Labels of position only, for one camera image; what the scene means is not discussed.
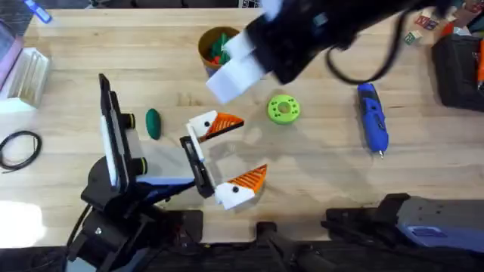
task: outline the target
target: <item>green egg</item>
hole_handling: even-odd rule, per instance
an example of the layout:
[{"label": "green egg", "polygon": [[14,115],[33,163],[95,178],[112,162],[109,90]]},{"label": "green egg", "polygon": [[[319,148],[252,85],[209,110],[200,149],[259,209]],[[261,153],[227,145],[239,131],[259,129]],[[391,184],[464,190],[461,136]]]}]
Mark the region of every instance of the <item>green egg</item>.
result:
[{"label": "green egg", "polygon": [[148,134],[154,140],[161,137],[161,118],[160,114],[155,109],[150,109],[146,113],[146,129]]}]

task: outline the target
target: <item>green ring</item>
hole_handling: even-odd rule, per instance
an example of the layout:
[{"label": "green ring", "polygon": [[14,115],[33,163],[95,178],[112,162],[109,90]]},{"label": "green ring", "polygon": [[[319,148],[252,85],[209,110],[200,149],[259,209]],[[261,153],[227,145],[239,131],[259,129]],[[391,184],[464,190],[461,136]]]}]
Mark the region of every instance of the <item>green ring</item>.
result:
[{"label": "green ring", "polygon": [[287,94],[276,95],[267,104],[267,115],[271,121],[278,125],[292,124],[297,120],[300,113],[301,109],[297,100]]}]

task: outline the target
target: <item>wooden tabletop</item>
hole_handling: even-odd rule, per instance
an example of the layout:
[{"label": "wooden tabletop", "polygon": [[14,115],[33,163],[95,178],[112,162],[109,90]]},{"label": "wooden tabletop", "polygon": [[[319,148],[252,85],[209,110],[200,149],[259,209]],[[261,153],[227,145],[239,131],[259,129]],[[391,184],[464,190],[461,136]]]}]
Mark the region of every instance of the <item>wooden tabletop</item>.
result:
[{"label": "wooden tabletop", "polygon": [[[242,29],[259,12],[56,10],[48,25],[34,19],[26,45],[48,55],[52,71],[39,110],[0,116],[0,138],[28,129],[42,136],[44,146],[28,168],[0,175],[0,216],[13,211],[12,205],[24,205],[42,217],[33,223],[28,212],[10,214],[10,232],[0,236],[10,237],[11,246],[66,242],[85,205],[79,195],[88,172],[103,156],[98,73],[110,79],[122,110],[137,116],[145,140],[144,114],[150,108],[160,111],[159,144],[168,146],[178,147],[185,123],[206,111],[245,119],[243,128],[208,141],[203,149],[216,177],[230,178],[267,162],[260,197],[225,211],[213,197],[203,199],[192,189],[164,205],[203,210],[207,242],[251,240],[255,223],[267,220],[278,222],[290,237],[321,239],[325,232],[318,222],[326,209],[375,206],[388,193],[484,197],[484,116],[438,102],[426,46],[406,46],[390,74],[375,83],[390,135],[383,160],[365,148],[355,87],[336,80],[322,54],[289,85],[266,76],[242,97],[219,105],[205,86],[198,39],[214,26]],[[386,53],[392,22],[371,27],[350,50],[335,54],[339,67],[360,78],[373,74]],[[293,125],[276,125],[265,115],[266,102],[278,93],[293,95],[302,107]],[[5,155],[21,157],[32,148],[25,140]],[[28,243],[16,240],[29,232],[37,234]]]}]

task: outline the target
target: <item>orange object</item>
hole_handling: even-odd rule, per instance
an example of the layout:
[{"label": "orange object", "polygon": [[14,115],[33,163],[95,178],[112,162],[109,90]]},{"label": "orange object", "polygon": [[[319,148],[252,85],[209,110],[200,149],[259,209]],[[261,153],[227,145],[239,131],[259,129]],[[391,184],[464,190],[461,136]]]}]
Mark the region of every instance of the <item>orange object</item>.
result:
[{"label": "orange object", "polygon": [[217,113],[217,117],[210,126],[209,131],[204,136],[200,137],[199,140],[200,142],[204,142],[222,133],[239,128],[242,125],[244,125],[244,120],[242,118],[227,113]]},{"label": "orange object", "polygon": [[479,70],[477,70],[477,83],[484,83],[484,41],[481,41],[481,58],[479,60]]},{"label": "orange object", "polygon": [[448,23],[447,26],[445,26],[442,30],[442,34],[440,34],[440,37],[451,35],[452,33],[454,33],[454,23]]},{"label": "orange object", "polygon": [[259,192],[260,188],[264,184],[266,173],[267,173],[267,165],[263,165],[237,178],[230,180],[228,183],[249,188],[253,190],[254,193],[257,193]]}]

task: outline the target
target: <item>black wire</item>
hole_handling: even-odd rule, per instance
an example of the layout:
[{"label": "black wire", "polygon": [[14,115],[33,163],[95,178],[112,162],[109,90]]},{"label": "black wire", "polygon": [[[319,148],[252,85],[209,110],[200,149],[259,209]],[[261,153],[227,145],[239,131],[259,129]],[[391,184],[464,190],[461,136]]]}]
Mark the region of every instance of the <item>black wire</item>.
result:
[{"label": "black wire", "polygon": [[360,85],[360,84],[364,84],[367,82],[374,82],[378,79],[381,79],[389,72],[389,70],[392,68],[393,64],[395,63],[396,57],[402,45],[403,28],[406,25],[408,15],[413,11],[415,11],[415,8],[410,8],[406,11],[403,11],[402,14],[400,14],[399,19],[396,22],[395,31],[393,32],[393,41],[389,48],[389,52],[385,59],[385,62],[383,63],[382,67],[369,79],[367,80],[351,79],[348,76],[344,75],[338,68],[336,68],[331,58],[331,52],[333,49],[337,47],[337,45],[334,45],[326,52],[325,59],[326,59],[327,68],[338,79],[352,85]]},{"label": "black wire", "polygon": [[[19,164],[16,164],[16,165],[8,165],[7,163],[4,162],[3,160],[3,152],[2,152],[2,149],[5,147],[5,145],[9,142],[9,141],[12,141],[13,139],[19,137],[19,136],[24,136],[24,135],[28,135],[28,136],[32,136],[34,137],[35,140],[37,140],[37,148],[35,147],[35,144],[34,144],[34,152],[33,154],[27,158],[25,161],[19,163]],[[6,172],[4,173],[12,173],[12,172],[15,172],[17,170],[21,170],[22,168],[25,168],[27,167],[29,164],[31,164],[35,159],[37,159],[37,157],[39,156],[40,154],[40,150],[42,149],[42,139],[40,138],[40,136],[34,132],[31,132],[31,131],[17,131],[13,134],[10,134],[9,136],[7,136],[1,143],[0,143],[0,167],[7,170]]]},{"label": "black wire", "polygon": [[77,230],[79,229],[79,226],[81,225],[81,223],[84,221],[84,218],[86,217],[86,215],[88,214],[89,210],[91,209],[91,205],[86,205],[84,210],[81,212],[81,215],[79,216],[79,218],[77,219],[77,222],[76,224],[74,225],[74,228],[73,230],[70,232],[70,235],[69,235],[69,238],[67,239],[67,243],[66,243],[66,251],[63,255],[63,262],[62,262],[62,269],[60,270],[61,272],[64,272],[66,270],[66,267],[67,267],[67,255],[69,254],[69,248],[70,246],[72,245],[73,241],[74,241],[74,237],[76,236],[76,233],[77,233]]}]

